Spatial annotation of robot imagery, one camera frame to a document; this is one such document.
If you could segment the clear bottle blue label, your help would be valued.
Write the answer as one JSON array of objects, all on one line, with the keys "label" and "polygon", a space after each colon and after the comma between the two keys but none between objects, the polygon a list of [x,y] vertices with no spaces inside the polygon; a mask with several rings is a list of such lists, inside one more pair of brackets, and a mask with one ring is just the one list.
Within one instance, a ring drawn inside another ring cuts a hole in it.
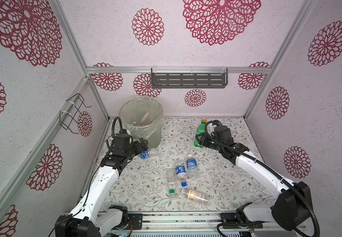
[{"label": "clear bottle blue label", "polygon": [[158,148],[151,148],[138,155],[142,160],[159,157]]}]

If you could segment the Pocari bottle white cap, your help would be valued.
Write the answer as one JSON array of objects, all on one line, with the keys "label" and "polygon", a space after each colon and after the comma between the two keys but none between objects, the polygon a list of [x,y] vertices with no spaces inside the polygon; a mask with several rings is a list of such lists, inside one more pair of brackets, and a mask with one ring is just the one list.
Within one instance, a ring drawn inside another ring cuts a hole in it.
[{"label": "Pocari bottle white cap", "polygon": [[191,179],[197,179],[199,177],[197,160],[191,154],[187,155],[186,169]]}]

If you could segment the Pocari bottle blue cap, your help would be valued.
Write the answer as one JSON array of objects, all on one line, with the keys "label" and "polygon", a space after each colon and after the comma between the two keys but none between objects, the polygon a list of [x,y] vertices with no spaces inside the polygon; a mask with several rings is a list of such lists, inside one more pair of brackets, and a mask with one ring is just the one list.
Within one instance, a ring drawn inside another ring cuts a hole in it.
[{"label": "Pocari bottle blue cap", "polygon": [[175,170],[176,170],[177,179],[178,179],[181,187],[182,188],[187,187],[187,181],[186,181],[187,173],[186,173],[186,169],[185,169],[185,165],[184,165],[183,160],[177,160],[176,161]]}]

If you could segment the clear bottle green cap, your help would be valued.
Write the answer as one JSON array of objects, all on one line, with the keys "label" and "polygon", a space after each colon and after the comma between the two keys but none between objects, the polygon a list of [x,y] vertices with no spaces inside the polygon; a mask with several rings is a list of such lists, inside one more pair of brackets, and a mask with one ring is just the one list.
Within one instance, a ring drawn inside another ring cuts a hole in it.
[{"label": "clear bottle green cap", "polygon": [[167,169],[166,176],[167,176],[167,193],[170,199],[175,199],[178,197],[176,193],[178,185],[177,185],[177,178],[176,178],[175,170],[172,168]]}]

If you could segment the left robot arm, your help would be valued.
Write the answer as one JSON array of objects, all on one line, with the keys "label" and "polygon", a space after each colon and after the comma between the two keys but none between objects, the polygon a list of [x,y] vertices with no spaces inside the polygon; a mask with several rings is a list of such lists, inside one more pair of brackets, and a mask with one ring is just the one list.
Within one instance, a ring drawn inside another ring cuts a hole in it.
[{"label": "left robot arm", "polygon": [[58,217],[54,224],[56,237],[102,237],[115,227],[123,228],[128,222],[128,210],[115,205],[98,217],[100,208],[112,185],[118,180],[130,159],[148,150],[144,138],[134,140],[127,133],[113,136],[112,144],[101,160],[97,174],[88,190],[67,215]]}]

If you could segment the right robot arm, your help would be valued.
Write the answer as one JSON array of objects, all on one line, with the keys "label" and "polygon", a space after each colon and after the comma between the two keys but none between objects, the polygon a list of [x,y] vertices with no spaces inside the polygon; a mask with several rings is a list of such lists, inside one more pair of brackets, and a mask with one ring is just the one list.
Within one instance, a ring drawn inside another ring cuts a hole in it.
[{"label": "right robot arm", "polygon": [[319,224],[312,207],[309,186],[302,181],[296,183],[285,178],[256,158],[248,147],[236,143],[230,129],[218,120],[208,123],[214,125],[214,130],[209,132],[205,126],[205,131],[195,136],[198,144],[218,151],[226,160],[248,172],[275,199],[273,204],[261,205],[250,202],[239,207],[235,212],[237,225],[247,227],[272,222],[286,231],[296,231],[301,235],[298,226],[311,219],[314,236],[319,236]]}]

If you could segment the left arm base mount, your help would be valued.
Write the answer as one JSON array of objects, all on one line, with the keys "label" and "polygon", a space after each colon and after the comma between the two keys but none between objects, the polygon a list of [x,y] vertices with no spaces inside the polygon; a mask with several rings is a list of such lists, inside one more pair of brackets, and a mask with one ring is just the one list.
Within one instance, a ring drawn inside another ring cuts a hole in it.
[{"label": "left arm base mount", "polygon": [[143,224],[143,214],[142,213],[129,213],[126,221],[119,226],[114,227],[112,230],[141,230]]}]

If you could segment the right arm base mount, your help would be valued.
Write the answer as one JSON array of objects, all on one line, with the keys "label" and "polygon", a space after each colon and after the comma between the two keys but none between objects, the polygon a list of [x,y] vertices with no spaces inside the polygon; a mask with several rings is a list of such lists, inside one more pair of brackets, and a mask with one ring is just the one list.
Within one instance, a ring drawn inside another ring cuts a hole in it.
[{"label": "right arm base mount", "polygon": [[237,212],[225,212],[220,214],[222,227],[224,229],[254,229],[262,228],[262,221],[249,221],[244,215]]}]

